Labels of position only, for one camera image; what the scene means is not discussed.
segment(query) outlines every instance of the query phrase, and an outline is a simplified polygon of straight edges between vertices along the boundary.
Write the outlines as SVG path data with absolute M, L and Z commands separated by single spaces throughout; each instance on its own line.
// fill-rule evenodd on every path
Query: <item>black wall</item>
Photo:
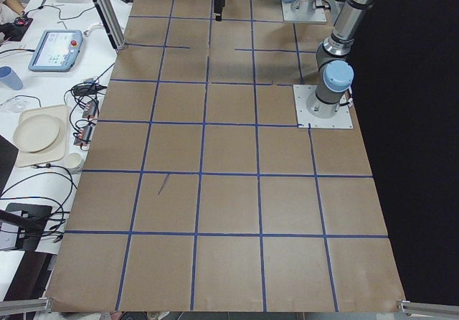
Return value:
M 459 0 L 377 0 L 354 99 L 406 297 L 459 305 Z

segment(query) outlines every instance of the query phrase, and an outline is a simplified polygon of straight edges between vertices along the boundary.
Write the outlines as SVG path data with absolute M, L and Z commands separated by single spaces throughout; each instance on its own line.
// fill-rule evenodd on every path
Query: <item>light blue tablet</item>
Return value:
M 79 30 L 47 30 L 43 32 L 29 63 L 31 71 L 66 72 L 75 64 L 83 43 Z

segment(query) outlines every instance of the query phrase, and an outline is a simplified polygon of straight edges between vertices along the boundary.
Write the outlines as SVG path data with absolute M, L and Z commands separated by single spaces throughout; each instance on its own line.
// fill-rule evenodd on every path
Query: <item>cup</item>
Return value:
M 10 67 L 0 67 L 0 81 L 12 90 L 22 89 L 22 81 Z
M 79 155 L 79 153 L 68 154 L 64 159 L 64 167 L 67 168 L 70 173 L 80 173 L 83 169 L 85 160 Z

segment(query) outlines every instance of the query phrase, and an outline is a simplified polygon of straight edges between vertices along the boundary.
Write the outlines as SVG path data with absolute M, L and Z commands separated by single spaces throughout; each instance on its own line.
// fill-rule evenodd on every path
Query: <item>round plate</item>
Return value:
M 33 116 L 19 124 L 13 135 L 13 143 L 20 151 L 40 151 L 56 140 L 59 129 L 57 118 L 46 114 Z

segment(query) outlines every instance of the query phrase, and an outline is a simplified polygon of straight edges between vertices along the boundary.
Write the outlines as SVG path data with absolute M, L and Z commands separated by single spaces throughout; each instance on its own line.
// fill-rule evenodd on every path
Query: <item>white mounting plate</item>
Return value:
M 309 95 L 316 91 L 316 85 L 294 85 L 293 94 L 295 95 L 296 119 L 299 128 L 354 128 L 352 125 L 349 107 L 340 107 L 333 118 L 317 118 L 306 107 L 306 101 Z M 342 103 L 345 103 L 346 96 L 343 95 Z
M 316 0 L 317 5 L 322 5 L 321 0 Z M 309 11 L 292 10 L 291 3 L 282 2 L 282 13 L 285 22 L 305 23 L 305 24 L 326 24 L 327 18 L 325 11 L 318 8 L 311 15 Z

